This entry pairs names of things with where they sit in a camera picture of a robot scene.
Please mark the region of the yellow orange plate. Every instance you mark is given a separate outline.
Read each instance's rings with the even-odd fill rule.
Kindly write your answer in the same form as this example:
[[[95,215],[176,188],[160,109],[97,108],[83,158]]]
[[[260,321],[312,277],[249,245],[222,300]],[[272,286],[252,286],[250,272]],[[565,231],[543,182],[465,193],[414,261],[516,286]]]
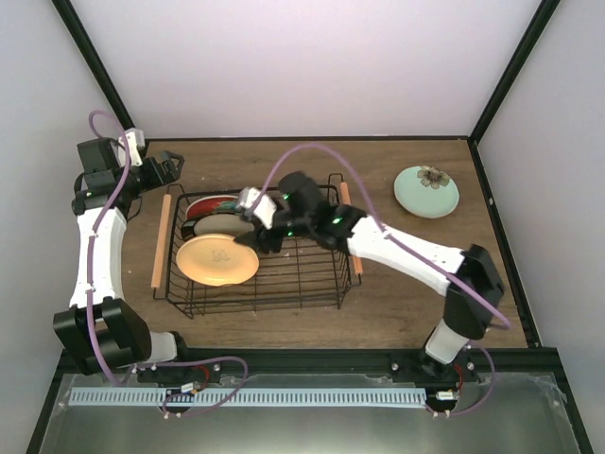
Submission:
[[[209,234],[186,241],[176,264],[194,282],[210,287],[231,286],[251,279],[259,269],[256,252],[238,244],[233,236]]]

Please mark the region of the light green flower plate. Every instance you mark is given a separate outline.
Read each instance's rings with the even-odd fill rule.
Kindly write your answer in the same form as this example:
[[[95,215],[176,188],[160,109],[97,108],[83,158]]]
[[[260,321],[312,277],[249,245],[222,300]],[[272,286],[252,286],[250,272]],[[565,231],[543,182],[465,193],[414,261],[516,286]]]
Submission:
[[[433,166],[411,166],[394,180],[393,193],[398,203],[420,218],[443,218],[458,207],[460,194],[455,181]]]

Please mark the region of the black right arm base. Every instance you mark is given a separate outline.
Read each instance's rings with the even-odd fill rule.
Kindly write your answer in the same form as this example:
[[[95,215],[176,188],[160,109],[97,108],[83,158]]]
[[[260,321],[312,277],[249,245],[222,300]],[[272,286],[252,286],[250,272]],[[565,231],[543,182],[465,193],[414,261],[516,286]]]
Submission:
[[[452,416],[459,405],[465,384],[477,383],[477,374],[468,368],[468,356],[441,364],[424,349],[397,350],[389,355],[394,382],[412,383],[425,391],[424,405],[431,413]]]

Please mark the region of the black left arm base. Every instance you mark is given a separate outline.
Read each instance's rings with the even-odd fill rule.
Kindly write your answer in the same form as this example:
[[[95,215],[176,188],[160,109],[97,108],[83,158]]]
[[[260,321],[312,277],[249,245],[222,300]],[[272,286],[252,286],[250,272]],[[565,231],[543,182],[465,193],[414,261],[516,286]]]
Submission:
[[[217,383],[220,379],[222,362],[213,360],[204,364],[184,367],[160,367],[134,365],[130,368],[140,383],[155,383],[159,386],[177,387],[189,382],[200,384]]]

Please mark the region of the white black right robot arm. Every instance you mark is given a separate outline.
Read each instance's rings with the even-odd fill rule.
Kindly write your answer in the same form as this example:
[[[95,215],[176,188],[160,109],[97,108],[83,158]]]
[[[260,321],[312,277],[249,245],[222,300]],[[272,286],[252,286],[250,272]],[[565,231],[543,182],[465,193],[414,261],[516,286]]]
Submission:
[[[443,315],[424,343],[423,375],[446,378],[458,354],[481,340],[498,310],[504,283],[488,251],[446,247],[393,229],[347,203],[333,204],[300,171],[283,177],[275,199],[254,187],[242,189],[236,210],[254,225],[239,244],[260,253],[277,253],[288,237],[304,237],[328,251],[368,259],[432,288],[444,299]]]

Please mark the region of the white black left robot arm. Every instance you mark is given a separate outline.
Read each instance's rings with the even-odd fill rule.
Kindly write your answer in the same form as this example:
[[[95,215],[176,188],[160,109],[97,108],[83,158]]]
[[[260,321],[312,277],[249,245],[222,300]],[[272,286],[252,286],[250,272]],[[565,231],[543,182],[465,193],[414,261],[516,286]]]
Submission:
[[[85,375],[107,367],[160,363],[161,372],[181,382],[193,371],[192,357],[179,349],[176,332],[152,332],[124,300],[122,246],[130,208],[142,194],[181,176],[183,158],[164,151],[146,155],[143,133],[78,144],[83,170],[74,183],[71,206],[79,228],[78,277],[67,310],[55,314],[53,329]]]

